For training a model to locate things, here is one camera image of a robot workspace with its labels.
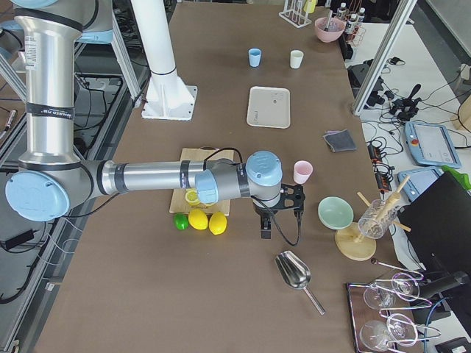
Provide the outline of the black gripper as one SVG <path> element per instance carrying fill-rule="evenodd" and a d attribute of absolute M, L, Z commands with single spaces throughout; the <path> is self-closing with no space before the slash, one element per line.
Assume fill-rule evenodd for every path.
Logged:
<path fill-rule="evenodd" d="M 269 207 L 266 202 L 254 201 L 255 212 L 261 218 L 261 238 L 272 237 L 271 214 L 283 210 L 292 210 L 298 221 L 302 220 L 304 213 L 305 194 L 302 185 L 281 184 L 280 198 L 276 205 Z"/>

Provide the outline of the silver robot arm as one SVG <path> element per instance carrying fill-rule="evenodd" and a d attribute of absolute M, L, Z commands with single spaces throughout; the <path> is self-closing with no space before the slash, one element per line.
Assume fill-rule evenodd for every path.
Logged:
<path fill-rule="evenodd" d="M 247 160 L 115 163 L 74 153 L 74 46 L 113 40 L 110 1 L 16 1 L 24 31 L 27 149 L 5 186 L 6 199 L 31 221 L 63 217 L 99 196 L 137 190 L 189 189 L 199 200 L 250 198 L 267 239 L 280 210 L 304 211 L 301 185 L 283 183 L 279 158 L 258 151 Z"/>

